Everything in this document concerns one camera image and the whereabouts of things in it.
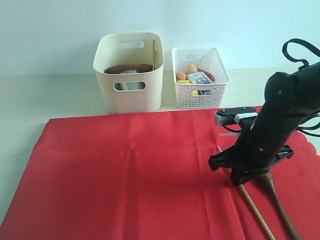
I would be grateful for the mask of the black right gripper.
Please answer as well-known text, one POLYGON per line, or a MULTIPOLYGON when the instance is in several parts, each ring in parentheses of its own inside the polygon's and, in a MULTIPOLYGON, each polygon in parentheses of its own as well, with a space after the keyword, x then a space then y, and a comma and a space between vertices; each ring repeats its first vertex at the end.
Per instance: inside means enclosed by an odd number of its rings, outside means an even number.
POLYGON ((286 144, 295 131, 293 126, 269 125, 258 131, 251 131, 248 124, 239 127, 235 144, 208 160, 212 171, 231 169, 230 179, 234 186, 247 183, 254 175, 264 174, 293 156, 294 150, 286 144))

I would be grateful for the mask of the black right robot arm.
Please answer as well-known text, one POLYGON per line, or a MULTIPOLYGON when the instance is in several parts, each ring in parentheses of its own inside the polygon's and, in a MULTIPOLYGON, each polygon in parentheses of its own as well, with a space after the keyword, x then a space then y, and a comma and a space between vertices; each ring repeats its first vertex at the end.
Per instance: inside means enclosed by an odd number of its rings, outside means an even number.
POLYGON ((293 74, 276 72, 267 81, 264 104, 235 107, 215 112, 215 123, 226 128, 238 125, 238 139, 226 150, 212 155, 212 171, 231 170, 231 181, 238 186, 267 173, 285 158, 293 155, 286 145, 299 125, 320 113, 320 65, 315 63, 293 74))

